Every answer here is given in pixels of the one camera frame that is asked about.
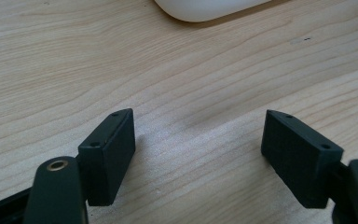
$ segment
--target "small hole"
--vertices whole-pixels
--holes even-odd
[[[92,147],[98,147],[100,145],[100,143],[99,142],[93,142],[93,143],[91,143],[89,145],[92,146]]]
[[[323,147],[323,148],[325,148],[325,149],[330,149],[331,147],[329,146],[329,145],[327,145],[327,144],[321,144],[321,146]]]
[[[68,161],[54,161],[48,165],[49,171],[59,171],[68,165]]]

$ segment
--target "white object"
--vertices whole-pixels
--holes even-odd
[[[209,21],[270,0],[156,0],[168,14],[181,21]]]

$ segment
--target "wooden table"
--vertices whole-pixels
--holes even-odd
[[[358,159],[358,1],[186,23],[152,0],[0,0],[0,200],[134,109],[137,151],[90,223],[331,223],[260,154],[267,109]]]

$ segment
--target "black clamp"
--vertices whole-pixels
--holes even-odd
[[[275,172],[306,208],[325,208],[333,222],[358,224],[358,160],[342,164],[344,150],[295,117],[267,111],[261,146]]]
[[[132,109],[109,115],[76,158],[45,161],[30,189],[0,201],[0,223],[89,223],[85,201],[112,204],[134,152]]]

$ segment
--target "black bracket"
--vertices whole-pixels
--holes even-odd
[[[344,150],[295,117],[267,111],[261,152],[306,208],[325,208],[333,222],[358,223],[358,160],[342,164]]]
[[[90,206],[113,203],[135,152],[133,113],[109,115],[78,147],[76,158],[44,162],[33,186],[0,201],[0,223],[89,223]]]

